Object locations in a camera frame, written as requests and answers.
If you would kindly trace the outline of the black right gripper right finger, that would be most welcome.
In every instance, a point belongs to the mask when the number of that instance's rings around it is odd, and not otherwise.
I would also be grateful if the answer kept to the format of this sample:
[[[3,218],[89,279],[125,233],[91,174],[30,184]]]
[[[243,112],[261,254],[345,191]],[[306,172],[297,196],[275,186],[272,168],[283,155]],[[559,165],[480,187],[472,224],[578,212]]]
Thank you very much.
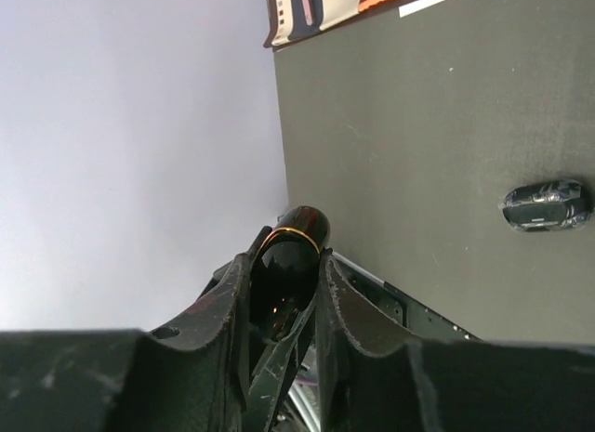
[[[325,431],[590,431],[588,346],[425,339],[322,255],[316,348]]]

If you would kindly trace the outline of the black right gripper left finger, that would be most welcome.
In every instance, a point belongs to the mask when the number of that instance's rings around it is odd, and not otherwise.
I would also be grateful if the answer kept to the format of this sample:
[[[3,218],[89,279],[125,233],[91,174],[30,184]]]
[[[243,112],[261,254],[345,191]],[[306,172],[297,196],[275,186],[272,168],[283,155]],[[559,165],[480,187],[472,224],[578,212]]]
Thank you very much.
[[[1,336],[5,431],[238,431],[250,260],[165,325]]]

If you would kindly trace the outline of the glossy black earbud charging case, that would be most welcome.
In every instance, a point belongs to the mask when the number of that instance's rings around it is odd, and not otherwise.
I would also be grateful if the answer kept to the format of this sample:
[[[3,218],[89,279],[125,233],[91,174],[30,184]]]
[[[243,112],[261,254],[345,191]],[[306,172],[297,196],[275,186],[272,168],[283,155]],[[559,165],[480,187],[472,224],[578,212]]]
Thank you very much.
[[[284,340],[311,303],[330,232],[321,210],[301,205],[282,216],[258,248],[250,271],[249,320],[264,340]]]

